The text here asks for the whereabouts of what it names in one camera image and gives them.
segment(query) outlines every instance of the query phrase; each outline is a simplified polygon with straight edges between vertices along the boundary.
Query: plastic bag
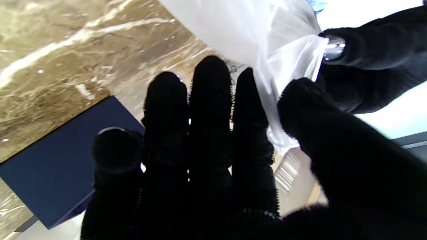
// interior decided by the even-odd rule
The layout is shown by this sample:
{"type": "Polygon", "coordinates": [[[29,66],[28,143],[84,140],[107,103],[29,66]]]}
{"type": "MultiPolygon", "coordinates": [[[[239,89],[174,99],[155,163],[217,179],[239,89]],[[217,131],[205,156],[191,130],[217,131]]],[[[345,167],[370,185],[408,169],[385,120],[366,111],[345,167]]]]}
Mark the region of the plastic bag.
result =
{"type": "Polygon", "coordinates": [[[298,142],[282,129],[277,102],[293,79],[315,80],[328,40],[305,0],[160,0],[194,35],[222,56],[254,69],[279,154],[298,142]]]}

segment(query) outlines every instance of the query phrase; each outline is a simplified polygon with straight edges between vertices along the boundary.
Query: black knit glove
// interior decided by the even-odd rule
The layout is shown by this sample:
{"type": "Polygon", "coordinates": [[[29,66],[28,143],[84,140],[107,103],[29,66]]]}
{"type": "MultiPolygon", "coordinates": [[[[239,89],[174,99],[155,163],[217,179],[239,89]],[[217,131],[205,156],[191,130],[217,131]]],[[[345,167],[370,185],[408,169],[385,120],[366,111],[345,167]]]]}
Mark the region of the black knit glove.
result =
{"type": "Polygon", "coordinates": [[[427,79],[427,6],[320,34],[327,35],[345,39],[346,47],[323,61],[317,84],[345,112],[377,111],[427,79]]]}

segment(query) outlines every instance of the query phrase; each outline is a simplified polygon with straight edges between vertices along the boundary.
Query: brown marble surface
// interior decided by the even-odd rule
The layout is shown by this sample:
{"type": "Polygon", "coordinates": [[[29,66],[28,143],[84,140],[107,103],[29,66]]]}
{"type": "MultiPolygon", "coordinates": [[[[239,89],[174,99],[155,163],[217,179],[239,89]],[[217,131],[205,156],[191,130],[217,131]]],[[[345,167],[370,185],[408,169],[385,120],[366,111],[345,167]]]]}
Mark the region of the brown marble surface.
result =
{"type": "MultiPolygon", "coordinates": [[[[0,162],[113,94],[138,119],[150,81],[187,86],[212,48],[156,0],[0,2],[0,162]]],[[[0,239],[32,213],[0,181],[0,239]]]]}

